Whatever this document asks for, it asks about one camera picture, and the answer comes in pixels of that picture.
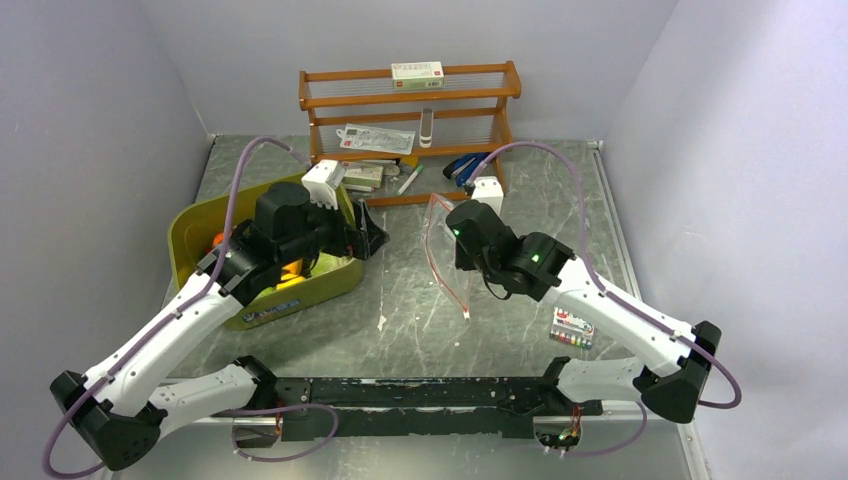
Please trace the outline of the clear zip top bag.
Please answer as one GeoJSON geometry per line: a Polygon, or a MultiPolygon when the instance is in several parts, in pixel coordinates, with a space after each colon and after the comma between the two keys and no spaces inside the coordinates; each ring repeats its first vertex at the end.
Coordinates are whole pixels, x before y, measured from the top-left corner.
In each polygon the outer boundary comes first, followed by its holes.
{"type": "Polygon", "coordinates": [[[456,237],[447,226],[448,214],[454,204],[439,194],[431,194],[426,208],[423,233],[425,258],[435,279],[446,297],[456,306],[465,323],[470,315],[470,273],[455,265],[456,237]]]}

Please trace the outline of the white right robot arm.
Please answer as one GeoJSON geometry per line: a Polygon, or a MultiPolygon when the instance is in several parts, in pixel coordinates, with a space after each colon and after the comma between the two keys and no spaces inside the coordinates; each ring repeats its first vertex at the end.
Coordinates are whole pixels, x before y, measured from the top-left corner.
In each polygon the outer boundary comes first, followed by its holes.
{"type": "Polygon", "coordinates": [[[585,262],[553,237],[517,236],[487,204],[470,200],[446,217],[456,241],[456,266],[477,270],[488,284],[526,295],[600,328],[630,352],[619,360],[570,360],[539,391],[550,413],[594,400],[641,402],[678,424],[695,416],[722,332],[664,315],[615,285],[595,285],[585,262]]]}

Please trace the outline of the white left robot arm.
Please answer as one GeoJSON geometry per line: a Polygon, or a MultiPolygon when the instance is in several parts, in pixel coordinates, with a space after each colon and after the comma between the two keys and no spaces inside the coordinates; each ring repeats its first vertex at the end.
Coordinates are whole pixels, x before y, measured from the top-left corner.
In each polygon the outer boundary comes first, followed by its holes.
{"type": "Polygon", "coordinates": [[[125,469],[160,439],[202,417],[271,411],[278,400],[276,377],[251,356],[179,384],[164,380],[212,330],[275,285],[285,266],[324,253],[366,260],[389,239],[364,201],[344,211],[315,200],[298,183],[272,184],[248,219],[237,221],[235,210],[229,202],[221,242],[166,307],[108,358],[52,381],[62,425],[74,429],[102,467],[125,469]]]}

